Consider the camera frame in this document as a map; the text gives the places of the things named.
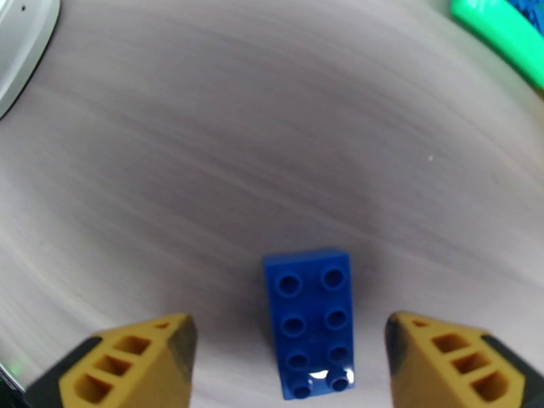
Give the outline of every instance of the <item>green object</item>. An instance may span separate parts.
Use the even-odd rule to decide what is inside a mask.
[[[507,0],[452,0],[451,7],[455,19],[544,88],[544,37]]]

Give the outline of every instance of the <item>blue duplo block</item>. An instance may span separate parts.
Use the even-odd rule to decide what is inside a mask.
[[[263,259],[285,399],[353,388],[350,257],[330,248]]]

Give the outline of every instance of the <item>wood grain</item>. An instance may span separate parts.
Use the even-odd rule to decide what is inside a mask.
[[[0,123],[0,359],[190,311],[192,408],[280,404],[263,254],[352,253],[357,388],[382,329],[493,330],[544,370],[543,102],[443,0],[63,0]]]

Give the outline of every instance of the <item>white device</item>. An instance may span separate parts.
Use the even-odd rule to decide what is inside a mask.
[[[61,0],[0,0],[0,119],[32,76],[60,8]]]

